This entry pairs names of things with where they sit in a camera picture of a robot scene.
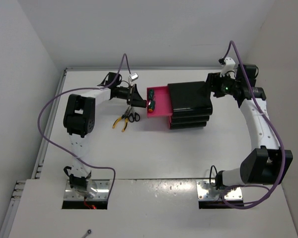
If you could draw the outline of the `green orange screwdriver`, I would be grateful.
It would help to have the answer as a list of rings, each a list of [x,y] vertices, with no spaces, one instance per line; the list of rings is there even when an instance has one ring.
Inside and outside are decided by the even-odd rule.
[[[153,113],[155,110],[155,100],[150,100],[148,104],[148,112]]]

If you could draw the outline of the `pink top drawer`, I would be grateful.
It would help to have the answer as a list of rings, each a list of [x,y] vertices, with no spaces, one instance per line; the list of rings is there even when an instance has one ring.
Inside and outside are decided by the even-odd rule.
[[[149,92],[154,91],[153,100],[155,107],[152,112],[149,112]],[[171,98],[168,86],[147,87],[147,117],[170,117],[173,114]]]

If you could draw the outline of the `black drawer cabinet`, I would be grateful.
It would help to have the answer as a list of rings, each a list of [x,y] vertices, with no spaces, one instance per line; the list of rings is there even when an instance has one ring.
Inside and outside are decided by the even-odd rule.
[[[213,113],[210,97],[198,93],[204,81],[169,83],[173,129],[205,127]]]

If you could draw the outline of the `green stubby screwdriver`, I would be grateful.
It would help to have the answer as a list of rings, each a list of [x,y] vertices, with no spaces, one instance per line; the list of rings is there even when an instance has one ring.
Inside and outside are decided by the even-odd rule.
[[[149,100],[153,100],[154,99],[154,90],[153,89],[149,89],[148,99]]]

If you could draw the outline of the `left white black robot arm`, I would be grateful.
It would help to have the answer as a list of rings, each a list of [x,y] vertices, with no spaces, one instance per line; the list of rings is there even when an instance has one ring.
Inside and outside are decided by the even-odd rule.
[[[93,198],[97,193],[96,183],[91,178],[89,144],[90,134],[95,126],[96,107],[113,98],[126,100],[128,105],[125,112],[115,120],[113,128],[118,122],[124,121],[124,132],[128,123],[139,121],[140,115],[134,113],[135,107],[145,108],[147,101],[144,100],[134,83],[138,79],[137,73],[128,76],[127,87],[121,87],[122,77],[118,73],[110,72],[100,84],[100,89],[93,89],[83,94],[69,95],[63,125],[70,136],[74,161],[71,167],[64,169],[70,171],[70,187],[84,198]]]

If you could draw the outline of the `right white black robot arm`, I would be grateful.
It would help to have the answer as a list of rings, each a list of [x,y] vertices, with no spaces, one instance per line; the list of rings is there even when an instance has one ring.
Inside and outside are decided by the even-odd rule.
[[[266,94],[255,85],[257,69],[253,64],[246,64],[244,69],[237,68],[236,76],[230,71],[209,73],[203,86],[208,98],[233,96],[245,118],[251,140],[251,153],[239,168],[216,173],[213,186],[217,190],[235,185],[280,184],[293,160],[292,152],[282,150],[267,122]]]

